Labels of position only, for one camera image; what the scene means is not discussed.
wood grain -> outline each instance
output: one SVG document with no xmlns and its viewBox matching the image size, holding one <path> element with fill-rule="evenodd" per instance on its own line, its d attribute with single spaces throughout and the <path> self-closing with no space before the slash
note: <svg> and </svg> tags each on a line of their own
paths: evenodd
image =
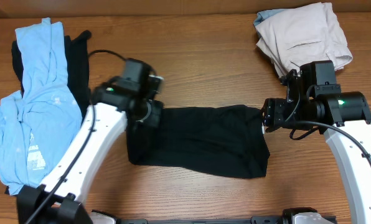
<svg viewBox="0 0 371 224">
<path fill-rule="evenodd" d="M 0 18 L 248 14 L 314 0 L 0 0 Z M 335 12 L 371 12 L 371 0 L 331 0 Z"/>
<path fill-rule="evenodd" d="M 344 91 L 361 91 L 371 107 L 371 13 L 338 13 L 354 59 L 337 73 Z M 89 29 L 89 51 L 109 49 L 150 63 L 166 79 L 158 99 L 167 107 L 261 108 L 266 98 L 285 96 L 269 63 L 256 49 L 256 15 L 82 17 L 62 21 L 65 34 Z M 0 19 L 0 99 L 19 89 L 11 65 L 14 29 L 40 19 Z M 112 55 L 90 59 L 90 86 L 123 69 Z M 337 164 L 318 134 L 292 141 L 289 130 L 265 135 L 271 152 L 265 178 L 242 180 L 183 168 L 134 166 L 126 140 L 112 147 L 92 185 L 87 209 L 120 218 L 248 218 L 277 215 L 284 208 L 313 207 L 350 223 Z M 3 195 L 0 223 L 14 223 L 15 198 Z"/>
</svg>

light blue cloth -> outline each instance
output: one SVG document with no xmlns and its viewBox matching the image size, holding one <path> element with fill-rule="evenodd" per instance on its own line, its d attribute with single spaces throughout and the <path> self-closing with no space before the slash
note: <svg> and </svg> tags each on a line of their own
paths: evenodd
<svg viewBox="0 0 371 224">
<path fill-rule="evenodd" d="M 61 22 L 16 29 L 24 73 L 24 96 L 0 101 L 0 180 L 11 195 L 37 187 L 67 151 L 82 114 L 67 87 L 67 59 Z"/>
<path fill-rule="evenodd" d="M 271 9 L 271 10 L 265 10 L 265 11 L 261 11 L 261 12 L 258 12 L 258 17 L 255 19 L 255 21 L 253 21 L 253 25 L 256 27 L 257 25 L 259 25 L 261 22 L 265 21 L 266 19 L 270 18 L 271 16 L 279 13 L 279 12 L 282 12 L 286 9 Z"/>
</svg>

black cloth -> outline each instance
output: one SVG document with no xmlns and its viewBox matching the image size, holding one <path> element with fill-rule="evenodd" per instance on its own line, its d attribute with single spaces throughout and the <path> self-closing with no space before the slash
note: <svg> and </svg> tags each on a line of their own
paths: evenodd
<svg viewBox="0 0 371 224">
<path fill-rule="evenodd" d="M 68 64 L 68 89 L 75 98 L 82 119 L 85 119 L 87 107 L 90 99 L 90 89 L 88 88 L 89 65 L 87 40 L 90 39 L 92 33 L 89 30 L 83 31 L 77 38 L 71 41 L 70 36 L 64 37 L 65 57 Z M 22 65 L 21 52 L 18 49 L 17 41 L 15 40 L 11 46 L 12 67 L 21 83 L 21 93 L 24 94 L 22 86 L 22 73 L 24 67 Z"/>
<path fill-rule="evenodd" d="M 129 161 L 224 177 L 266 175 L 270 156 L 261 114 L 245 105 L 163 109 L 159 128 L 128 121 Z"/>
</svg>

cable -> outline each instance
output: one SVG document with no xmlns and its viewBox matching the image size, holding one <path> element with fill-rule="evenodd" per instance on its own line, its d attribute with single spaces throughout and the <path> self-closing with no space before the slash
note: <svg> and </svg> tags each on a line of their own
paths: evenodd
<svg viewBox="0 0 371 224">
<path fill-rule="evenodd" d="M 92 109 L 93 110 L 93 121 L 92 121 L 92 125 L 90 126 L 90 130 L 89 130 L 89 132 L 87 134 L 87 137 L 86 137 L 85 141 L 83 142 L 83 145 L 79 149 L 79 151 L 76 154 L 75 158 L 73 158 L 72 162 L 69 164 L 67 170 L 65 170 L 65 172 L 62 174 L 62 176 L 60 177 L 59 181 L 56 183 L 56 185 L 54 186 L 54 188 L 50 191 L 50 193 L 43 200 L 43 202 L 40 203 L 40 205 L 33 212 L 33 214 L 28 218 L 28 220 L 25 222 L 25 224 L 32 223 L 32 221 L 36 218 L 36 216 L 40 213 L 40 211 L 42 211 L 42 209 L 47 205 L 47 203 L 49 202 L 49 200 L 53 197 L 54 193 L 58 190 L 58 188 L 61 186 L 61 184 L 65 181 L 65 179 L 66 179 L 67 175 L 69 174 L 69 172 L 71 171 L 73 165 L 75 165 L 76 161 L 80 157 L 80 154 L 85 149 L 85 147 L 87 145 L 87 142 L 89 141 L 90 136 L 92 135 L 92 133 L 94 131 L 94 125 L 95 125 L 95 121 L 96 121 L 96 109 L 95 109 L 94 105 L 92 105 L 92 108 L 93 108 Z"/>
<path fill-rule="evenodd" d="M 125 57 L 123 57 L 122 55 L 120 55 L 120 54 L 118 54 L 116 52 L 113 52 L 112 50 L 94 50 L 94 51 L 92 51 L 92 52 L 90 52 L 88 54 L 88 57 L 92 56 L 95 53 L 108 53 L 108 54 L 112 54 L 112 55 L 115 55 L 115 56 L 119 57 L 123 61 L 126 61 L 126 58 Z"/>
<path fill-rule="evenodd" d="M 297 108 L 299 106 L 299 102 L 300 102 L 300 91 L 299 91 L 299 86 L 298 86 L 298 102 L 296 103 L 295 108 L 293 108 L 292 113 L 288 116 L 288 118 L 285 119 L 285 122 L 288 122 L 289 119 L 291 119 L 292 116 L 295 114 L 295 111 L 297 110 Z"/>
<path fill-rule="evenodd" d="M 293 129 L 291 131 L 291 133 L 289 134 L 289 137 L 292 139 L 292 140 L 302 140 L 304 139 L 305 137 L 309 136 L 310 134 L 312 134 L 313 132 L 317 131 L 319 128 L 316 127 L 316 128 L 312 128 L 310 129 L 309 131 L 307 131 L 306 133 L 302 134 L 301 136 L 297 137 L 297 138 L 293 138 L 293 134 L 295 133 L 296 129 Z"/>
<path fill-rule="evenodd" d="M 295 124 L 295 126 L 303 125 L 303 124 L 314 125 L 314 126 L 319 126 L 319 127 L 322 127 L 322 128 L 329 128 L 329 129 L 332 129 L 334 131 L 337 131 L 338 133 L 343 134 L 345 137 L 349 138 L 354 144 L 356 144 L 357 147 L 359 147 L 363 156 L 368 160 L 368 163 L 370 164 L 370 167 L 371 167 L 371 155 L 364 149 L 364 147 L 355 138 L 353 138 L 353 136 L 351 136 L 347 132 L 341 130 L 340 128 L 333 127 L 331 125 L 324 124 L 324 123 L 315 122 L 315 121 L 296 121 L 293 124 Z"/>
<path fill-rule="evenodd" d="M 310 103 L 310 92 L 315 87 L 315 85 L 309 86 L 308 90 L 306 91 L 306 97 L 308 98 L 308 102 Z"/>
</svg>

stack of folded cloth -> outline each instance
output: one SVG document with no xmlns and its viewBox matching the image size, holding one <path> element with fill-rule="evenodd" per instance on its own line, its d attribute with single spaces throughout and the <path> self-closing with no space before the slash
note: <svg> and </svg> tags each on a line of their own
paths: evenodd
<svg viewBox="0 0 371 224">
<path fill-rule="evenodd" d="M 322 60 L 332 60 L 334 70 L 339 70 L 353 59 L 331 3 L 259 12 L 254 25 L 260 36 L 257 46 L 279 77 Z"/>
</svg>

